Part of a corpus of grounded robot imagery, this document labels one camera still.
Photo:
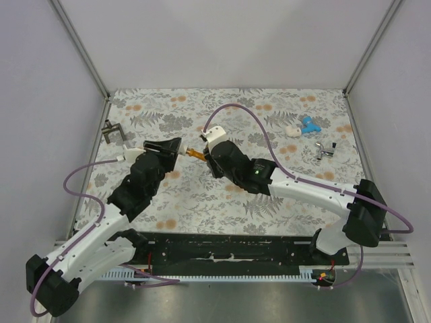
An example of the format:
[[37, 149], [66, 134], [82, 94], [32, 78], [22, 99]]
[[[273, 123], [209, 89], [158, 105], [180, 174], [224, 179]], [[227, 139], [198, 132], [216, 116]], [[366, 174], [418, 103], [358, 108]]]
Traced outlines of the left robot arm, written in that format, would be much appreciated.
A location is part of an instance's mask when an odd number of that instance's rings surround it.
[[125, 161], [131, 167], [105, 202], [94, 198], [100, 205], [100, 214], [48, 255], [35, 254], [26, 262], [26, 288], [31, 295], [33, 317], [61, 316], [100, 275], [128, 261], [141, 264], [147, 259], [148, 247], [134, 230], [112, 243], [107, 241], [128, 229], [150, 205], [161, 181], [185, 151], [181, 138], [175, 137], [146, 141], [143, 149], [125, 148], [121, 156], [112, 160]]

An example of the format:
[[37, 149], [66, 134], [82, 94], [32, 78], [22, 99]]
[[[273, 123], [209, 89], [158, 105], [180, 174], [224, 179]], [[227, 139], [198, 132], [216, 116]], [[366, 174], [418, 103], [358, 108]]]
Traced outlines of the second white pipe elbow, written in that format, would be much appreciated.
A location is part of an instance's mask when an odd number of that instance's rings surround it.
[[286, 127], [286, 135], [291, 138], [300, 137], [302, 135], [302, 129], [300, 127], [289, 125]]

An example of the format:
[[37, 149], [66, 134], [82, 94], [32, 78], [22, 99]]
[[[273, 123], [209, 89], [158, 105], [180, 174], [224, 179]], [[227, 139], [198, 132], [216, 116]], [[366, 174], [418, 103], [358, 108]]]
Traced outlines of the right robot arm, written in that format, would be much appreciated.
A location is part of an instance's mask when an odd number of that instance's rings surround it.
[[352, 244], [378, 246], [386, 204], [373, 182], [353, 185], [288, 176], [274, 161], [251, 159], [231, 141], [208, 145], [203, 153], [215, 178], [225, 177], [251, 194], [296, 199], [338, 215], [338, 221], [314, 234], [308, 248], [313, 263], [325, 264]]

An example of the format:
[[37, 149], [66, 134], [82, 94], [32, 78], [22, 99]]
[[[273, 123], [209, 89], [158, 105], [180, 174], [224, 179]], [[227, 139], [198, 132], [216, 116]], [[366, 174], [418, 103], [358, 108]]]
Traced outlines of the orange faucet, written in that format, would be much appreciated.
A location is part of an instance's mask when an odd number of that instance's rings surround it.
[[186, 150], [186, 154], [190, 157], [197, 158], [201, 161], [204, 161], [204, 162], [206, 161], [205, 155], [199, 151], [194, 150], [194, 149], [188, 148]]

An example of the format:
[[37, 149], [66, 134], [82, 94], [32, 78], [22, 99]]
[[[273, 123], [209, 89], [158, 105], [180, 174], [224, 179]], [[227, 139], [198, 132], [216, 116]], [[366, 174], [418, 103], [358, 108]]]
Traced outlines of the white pipe elbow fitting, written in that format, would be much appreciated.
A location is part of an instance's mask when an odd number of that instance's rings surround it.
[[189, 150], [189, 147], [187, 146], [187, 145], [181, 145], [179, 148], [178, 148], [178, 153], [180, 154], [180, 155], [187, 155], [187, 151]]

